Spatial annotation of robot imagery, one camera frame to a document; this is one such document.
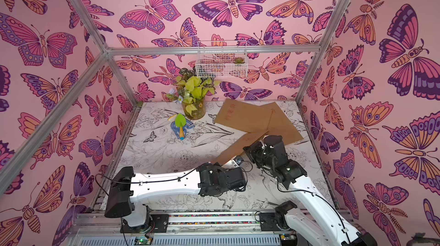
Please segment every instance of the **cable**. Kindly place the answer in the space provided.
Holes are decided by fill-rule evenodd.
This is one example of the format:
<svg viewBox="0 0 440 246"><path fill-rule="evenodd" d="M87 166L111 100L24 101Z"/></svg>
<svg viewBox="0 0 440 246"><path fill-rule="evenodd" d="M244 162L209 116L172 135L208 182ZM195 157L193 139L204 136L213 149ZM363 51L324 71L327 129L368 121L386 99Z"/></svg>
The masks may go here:
<svg viewBox="0 0 440 246"><path fill-rule="evenodd" d="M344 221L342 221L342 218L341 218L341 216L339 215L338 211L337 211L335 208L333 208L332 205L330 205L330 203L327 201L327 199L325 199L325 198L323 198L323 197L321 197L321 196L319 196L319 195L317 195L317 194L315 194L315 193L313 193L313 192L311 192L311 191L306 191L306 190L282 191L282 190L279 189L279 182L278 182L278 180L277 180L277 182L276 182L276 187L277 187L278 191L280 191L280 192L296 192L296 191L304 191L304 192L308 192L308 193L310 193L311 195L313 195L313 196L317 196L317 197L319 197L320 199L324 200L325 203L327 203L327 205L330 206L330 208L332 208L332 210L336 213L336 215L338 216L339 220L341 221L342 228L345 229ZM350 244L351 242L350 242L349 234L348 234L348 233L345 233L345 235L347 236L347 240L349 241L349 244Z"/></svg>

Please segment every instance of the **glass vase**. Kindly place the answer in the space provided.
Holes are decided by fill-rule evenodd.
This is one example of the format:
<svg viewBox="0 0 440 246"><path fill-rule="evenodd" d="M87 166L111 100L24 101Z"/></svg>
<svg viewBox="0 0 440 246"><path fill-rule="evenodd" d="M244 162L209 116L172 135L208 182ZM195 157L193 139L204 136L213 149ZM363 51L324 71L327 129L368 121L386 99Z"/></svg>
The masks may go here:
<svg viewBox="0 0 440 246"><path fill-rule="evenodd" d="M188 111L186 110L186 107L189 105L194 105L196 110L192 111L192 113L188 113ZM196 101L192 104L187 104L185 102L182 102L182 108L184 109L184 113L185 116L190 119L190 120L198 120L200 118L202 118L203 116L205 116L206 113L206 107L205 107L205 99L201 99L199 101Z"/></svg>

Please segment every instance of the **pink butterfly wallpaper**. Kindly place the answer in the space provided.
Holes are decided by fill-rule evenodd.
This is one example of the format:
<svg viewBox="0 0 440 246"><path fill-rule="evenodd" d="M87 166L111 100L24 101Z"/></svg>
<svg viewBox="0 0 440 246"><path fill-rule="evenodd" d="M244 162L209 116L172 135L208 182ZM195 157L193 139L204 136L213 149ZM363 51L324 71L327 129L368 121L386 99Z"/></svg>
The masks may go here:
<svg viewBox="0 0 440 246"><path fill-rule="evenodd" d="M351 0L301 102L335 197L378 245L440 236L440 9L431 2Z"/></svg>

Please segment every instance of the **toy shovel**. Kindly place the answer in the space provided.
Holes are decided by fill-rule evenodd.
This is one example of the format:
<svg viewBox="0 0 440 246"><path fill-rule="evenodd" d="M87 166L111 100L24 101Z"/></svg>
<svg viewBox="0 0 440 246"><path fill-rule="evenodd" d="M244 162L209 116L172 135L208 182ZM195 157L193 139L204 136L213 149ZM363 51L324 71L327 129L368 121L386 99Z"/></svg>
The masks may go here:
<svg viewBox="0 0 440 246"><path fill-rule="evenodd" d="M183 126L187 124L187 120L185 119L185 117L179 113L176 116L176 119L174 120L174 124L176 125L176 127L180 128L179 131L180 140L185 139L184 130L183 130Z"/></svg>

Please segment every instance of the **white wire basket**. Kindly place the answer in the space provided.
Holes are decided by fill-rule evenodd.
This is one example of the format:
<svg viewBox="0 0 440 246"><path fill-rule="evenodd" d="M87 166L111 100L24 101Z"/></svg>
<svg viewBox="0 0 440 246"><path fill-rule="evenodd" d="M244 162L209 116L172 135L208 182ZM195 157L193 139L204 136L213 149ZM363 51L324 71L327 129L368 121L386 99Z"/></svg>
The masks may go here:
<svg viewBox="0 0 440 246"><path fill-rule="evenodd" d="M246 78L249 61L247 57L246 41L223 40L221 45L218 41L199 41L198 58L195 64L197 77L239 77ZM236 58L243 58L243 63L236 64Z"/></svg>

